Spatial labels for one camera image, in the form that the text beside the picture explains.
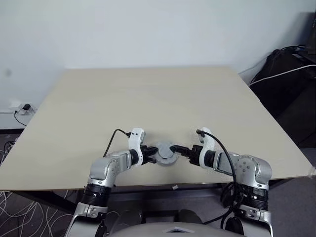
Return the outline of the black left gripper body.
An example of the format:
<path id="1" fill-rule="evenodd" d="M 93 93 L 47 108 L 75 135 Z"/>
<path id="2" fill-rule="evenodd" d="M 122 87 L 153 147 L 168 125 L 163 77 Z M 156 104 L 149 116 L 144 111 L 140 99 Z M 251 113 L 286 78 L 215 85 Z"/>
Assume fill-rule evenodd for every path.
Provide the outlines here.
<path id="1" fill-rule="evenodd" d="M 151 151 L 151 147 L 148 147 L 147 145 L 141 145 L 141 152 L 143 156 L 142 163 L 147 163 L 149 161 L 150 151 Z"/>

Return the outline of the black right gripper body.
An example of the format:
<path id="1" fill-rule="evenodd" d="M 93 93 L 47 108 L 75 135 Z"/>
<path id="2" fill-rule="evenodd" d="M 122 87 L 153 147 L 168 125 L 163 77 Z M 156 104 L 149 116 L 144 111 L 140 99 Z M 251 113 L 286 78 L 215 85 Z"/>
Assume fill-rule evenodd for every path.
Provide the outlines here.
<path id="1" fill-rule="evenodd" d="M 189 155 L 189 162 L 194 165 L 199 165 L 200 153 L 201 153 L 201 146 L 193 145 L 190 155 Z"/>

